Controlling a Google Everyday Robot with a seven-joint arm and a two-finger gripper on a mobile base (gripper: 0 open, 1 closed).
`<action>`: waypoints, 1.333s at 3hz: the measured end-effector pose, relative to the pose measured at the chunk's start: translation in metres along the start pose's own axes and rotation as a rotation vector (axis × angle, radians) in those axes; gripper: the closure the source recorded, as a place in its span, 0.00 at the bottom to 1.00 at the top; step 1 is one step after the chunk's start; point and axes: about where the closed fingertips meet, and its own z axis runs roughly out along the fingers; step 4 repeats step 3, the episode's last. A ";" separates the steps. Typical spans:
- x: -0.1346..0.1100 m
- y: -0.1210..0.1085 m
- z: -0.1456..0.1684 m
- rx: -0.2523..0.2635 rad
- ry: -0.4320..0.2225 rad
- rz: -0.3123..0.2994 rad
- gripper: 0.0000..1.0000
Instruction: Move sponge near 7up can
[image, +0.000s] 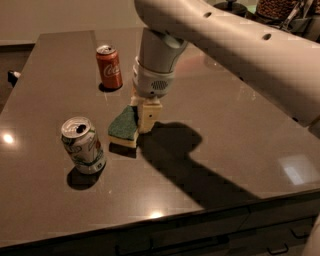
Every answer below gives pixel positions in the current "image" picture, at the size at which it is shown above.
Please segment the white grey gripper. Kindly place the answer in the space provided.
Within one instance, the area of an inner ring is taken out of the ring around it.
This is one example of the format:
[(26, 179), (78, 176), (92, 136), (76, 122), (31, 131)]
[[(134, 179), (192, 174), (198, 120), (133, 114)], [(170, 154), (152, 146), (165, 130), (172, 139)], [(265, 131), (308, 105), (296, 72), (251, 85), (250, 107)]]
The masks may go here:
[(145, 68), (138, 58), (133, 65), (133, 86), (130, 105), (138, 109), (138, 132), (148, 133), (159, 119), (164, 97), (171, 88), (174, 73), (158, 73)]

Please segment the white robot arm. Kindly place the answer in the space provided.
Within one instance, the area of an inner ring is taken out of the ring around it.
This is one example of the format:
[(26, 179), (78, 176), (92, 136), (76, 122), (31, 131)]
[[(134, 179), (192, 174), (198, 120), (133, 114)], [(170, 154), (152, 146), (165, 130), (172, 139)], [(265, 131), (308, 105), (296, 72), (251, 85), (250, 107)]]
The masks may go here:
[(204, 0), (134, 0), (143, 30), (134, 64), (142, 98), (168, 93), (174, 67), (191, 43), (320, 136), (320, 46), (221, 11)]

